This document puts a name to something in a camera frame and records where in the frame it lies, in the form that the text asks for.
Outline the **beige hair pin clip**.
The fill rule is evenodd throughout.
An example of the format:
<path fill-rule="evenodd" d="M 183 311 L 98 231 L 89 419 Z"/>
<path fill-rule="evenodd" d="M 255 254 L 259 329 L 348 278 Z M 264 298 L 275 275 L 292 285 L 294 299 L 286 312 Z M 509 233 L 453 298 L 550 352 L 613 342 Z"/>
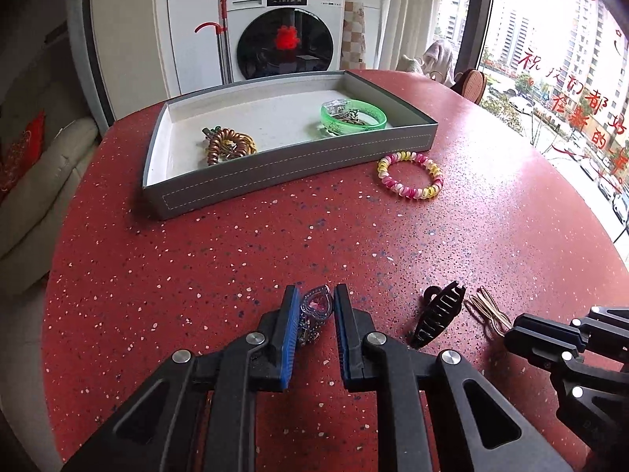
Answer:
<path fill-rule="evenodd" d="M 500 338 L 513 327 L 512 319 L 499 307 L 486 287 L 477 288 L 475 293 L 464 299 L 464 305 L 484 327 Z"/>

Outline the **black hair claw clip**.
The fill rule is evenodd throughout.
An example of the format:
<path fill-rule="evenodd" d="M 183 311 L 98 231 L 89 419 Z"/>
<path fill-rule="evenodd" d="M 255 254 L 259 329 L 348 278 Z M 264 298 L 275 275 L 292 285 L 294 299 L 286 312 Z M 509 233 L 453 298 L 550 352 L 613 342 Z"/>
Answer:
<path fill-rule="evenodd" d="M 424 310 L 410 338 L 409 346 L 414 350 L 434 341 L 460 314 L 466 287 L 454 280 L 446 287 L 431 286 L 423 292 Z"/>

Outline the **silver purple pendant charm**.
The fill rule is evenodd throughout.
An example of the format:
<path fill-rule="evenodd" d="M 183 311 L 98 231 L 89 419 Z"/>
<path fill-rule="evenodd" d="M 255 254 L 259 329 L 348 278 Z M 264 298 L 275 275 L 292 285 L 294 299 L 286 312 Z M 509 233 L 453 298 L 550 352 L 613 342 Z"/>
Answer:
<path fill-rule="evenodd" d="M 319 339 L 321 330 L 333 313 L 334 304 L 328 286 L 315 287 L 306 292 L 300 302 L 298 321 L 298 345 L 313 344 Z"/>

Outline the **silver purple heart brooch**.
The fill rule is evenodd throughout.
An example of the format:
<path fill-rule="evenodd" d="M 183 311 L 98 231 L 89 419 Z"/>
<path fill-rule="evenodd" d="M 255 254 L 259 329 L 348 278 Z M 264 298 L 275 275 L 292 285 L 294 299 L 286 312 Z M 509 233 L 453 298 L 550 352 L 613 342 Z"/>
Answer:
<path fill-rule="evenodd" d="M 354 126 L 364 126 L 366 122 L 359 117 L 359 112 L 357 110 L 349 110 L 346 112 L 341 112 L 337 116 L 340 122 L 354 125 Z"/>

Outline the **green translucent bangle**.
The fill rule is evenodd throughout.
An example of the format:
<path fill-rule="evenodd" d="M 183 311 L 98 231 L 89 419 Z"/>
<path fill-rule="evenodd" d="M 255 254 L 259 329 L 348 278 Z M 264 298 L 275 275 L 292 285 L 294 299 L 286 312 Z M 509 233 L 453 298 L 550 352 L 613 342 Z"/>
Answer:
<path fill-rule="evenodd" d="M 386 128 L 387 115 L 376 105 L 357 99 L 334 99 L 320 108 L 323 129 L 333 135 L 379 131 Z"/>

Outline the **grey jewelry tray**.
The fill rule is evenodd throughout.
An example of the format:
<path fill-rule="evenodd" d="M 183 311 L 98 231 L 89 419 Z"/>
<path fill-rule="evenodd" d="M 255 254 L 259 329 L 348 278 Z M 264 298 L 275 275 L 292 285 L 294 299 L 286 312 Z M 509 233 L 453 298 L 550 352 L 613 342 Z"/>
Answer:
<path fill-rule="evenodd" d="M 330 134 L 324 103 L 357 99 L 387 116 L 382 130 Z M 250 136 L 250 156 L 207 162 L 204 129 Z M 165 102 L 147 152 L 142 191 L 160 218 L 337 168 L 388 152 L 430 150 L 438 123 L 364 72 L 309 72 L 198 90 Z"/>

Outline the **beige sofa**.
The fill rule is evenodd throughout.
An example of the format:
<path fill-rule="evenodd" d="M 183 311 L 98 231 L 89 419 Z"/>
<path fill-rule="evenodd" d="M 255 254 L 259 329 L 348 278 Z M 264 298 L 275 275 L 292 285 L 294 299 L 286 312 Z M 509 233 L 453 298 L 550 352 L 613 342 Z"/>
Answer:
<path fill-rule="evenodd" d="M 1 294 L 18 295 L 51 269 L 55 243 L 99 136 L 75 84 L 40 76 L 16 80 L 2 103 L 8 138 L 42 115 L 42 156 L 1 203 Z"/>

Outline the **brown chair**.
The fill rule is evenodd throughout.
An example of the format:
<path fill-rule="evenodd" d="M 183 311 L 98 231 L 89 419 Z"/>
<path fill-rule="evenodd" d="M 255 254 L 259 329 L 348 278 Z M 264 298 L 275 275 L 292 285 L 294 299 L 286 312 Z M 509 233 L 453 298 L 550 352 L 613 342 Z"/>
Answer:
<path fill-rule="evenodd" d="M 478 69 L 467 69 L 462 72 L 452 85 L 451 90 L 465 99 L 479 105 L 486 89 L 485 75 Z"/>

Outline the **white towel on rack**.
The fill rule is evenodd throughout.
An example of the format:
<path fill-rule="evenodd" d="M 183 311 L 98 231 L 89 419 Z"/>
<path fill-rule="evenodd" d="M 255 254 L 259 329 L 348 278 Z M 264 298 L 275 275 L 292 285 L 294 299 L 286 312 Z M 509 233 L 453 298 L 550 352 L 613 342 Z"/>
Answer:
<path fill-rule="evenodd" d="M 424 75 L 446 87 L 454 86 L 454 67 L 454 46 L 449 41 L 437 39 L 422 56 Z"/>

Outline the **red cushion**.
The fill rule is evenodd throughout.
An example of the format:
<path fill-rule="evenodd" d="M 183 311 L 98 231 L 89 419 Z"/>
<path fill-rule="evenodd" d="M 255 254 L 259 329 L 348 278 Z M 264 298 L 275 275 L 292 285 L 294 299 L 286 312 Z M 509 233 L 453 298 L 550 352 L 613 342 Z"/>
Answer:
<path fill-rule="evenodd" d="M 45 112 L 40 111 L 1 158 L 1 200 L 39 160 L 44 151 Z"/>

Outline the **checkered hanging cloth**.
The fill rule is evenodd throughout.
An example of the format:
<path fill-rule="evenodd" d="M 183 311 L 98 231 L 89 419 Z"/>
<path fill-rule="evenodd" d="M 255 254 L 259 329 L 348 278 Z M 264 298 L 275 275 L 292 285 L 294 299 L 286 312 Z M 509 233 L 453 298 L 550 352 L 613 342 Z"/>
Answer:
<path fill-rule="evenodd" d="M 366 37 L 364 36 L 364 3 L 346 1 L 344 5 L 340 67 L 366 67 Z"/>

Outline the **lower white washing machine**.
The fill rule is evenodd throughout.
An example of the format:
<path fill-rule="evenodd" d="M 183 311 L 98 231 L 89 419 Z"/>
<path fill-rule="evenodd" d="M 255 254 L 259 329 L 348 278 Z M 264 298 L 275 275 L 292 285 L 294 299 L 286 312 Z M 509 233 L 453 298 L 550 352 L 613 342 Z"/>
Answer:
<path fill-rule="evenodd" d="M 230 80 L 340 68 L 344 0 L 225 0 Z"/>

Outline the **white cabinet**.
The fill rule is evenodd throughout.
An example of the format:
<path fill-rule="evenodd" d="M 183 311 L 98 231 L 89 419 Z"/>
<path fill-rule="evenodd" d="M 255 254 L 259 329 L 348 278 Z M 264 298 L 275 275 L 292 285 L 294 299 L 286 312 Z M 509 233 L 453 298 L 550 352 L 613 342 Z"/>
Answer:
<path fill-rule="evenodd" d="M 154 0 L 154 22 L 166 94 L 175 97 L 222 85 L 217 39 L 194 29 L 219 19 L 219 0 Z"/>

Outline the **red handled mop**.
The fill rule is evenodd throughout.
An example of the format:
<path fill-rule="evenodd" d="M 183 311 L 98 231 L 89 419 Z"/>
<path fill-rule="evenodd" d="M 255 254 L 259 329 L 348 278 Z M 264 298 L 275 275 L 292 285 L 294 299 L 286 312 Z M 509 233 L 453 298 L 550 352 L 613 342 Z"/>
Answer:
<path fill-rule="evenodd" d="M 227 0 L 219 0 L 219 19 L 198 24 L 194 29 L 194 33 L 198 34 L 204 29 L 211 29 L 215 33 L 222 83 L 229 84 L 232 82 L 232 73 L 228 45 Z"/>

